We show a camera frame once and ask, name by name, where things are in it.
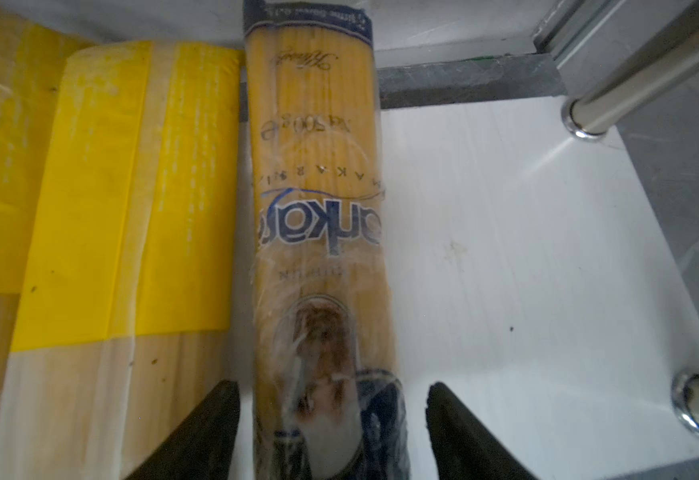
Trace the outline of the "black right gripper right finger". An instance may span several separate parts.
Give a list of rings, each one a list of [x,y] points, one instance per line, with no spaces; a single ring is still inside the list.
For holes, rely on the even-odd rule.
[[[439,478],[535,477],[443,382],[429,387],[425,416]]]

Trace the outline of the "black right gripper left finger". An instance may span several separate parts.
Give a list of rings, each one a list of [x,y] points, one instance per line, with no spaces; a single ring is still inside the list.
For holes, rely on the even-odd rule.
[[[227,479],[239,417],[238,384],[218,382],[127,479]]]

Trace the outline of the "blue clear spaghetti bag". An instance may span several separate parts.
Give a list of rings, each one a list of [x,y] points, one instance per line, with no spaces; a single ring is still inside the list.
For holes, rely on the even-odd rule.
[[[255,475],[407,479],[371,18],[346,1],[247,1],[243,36]]]

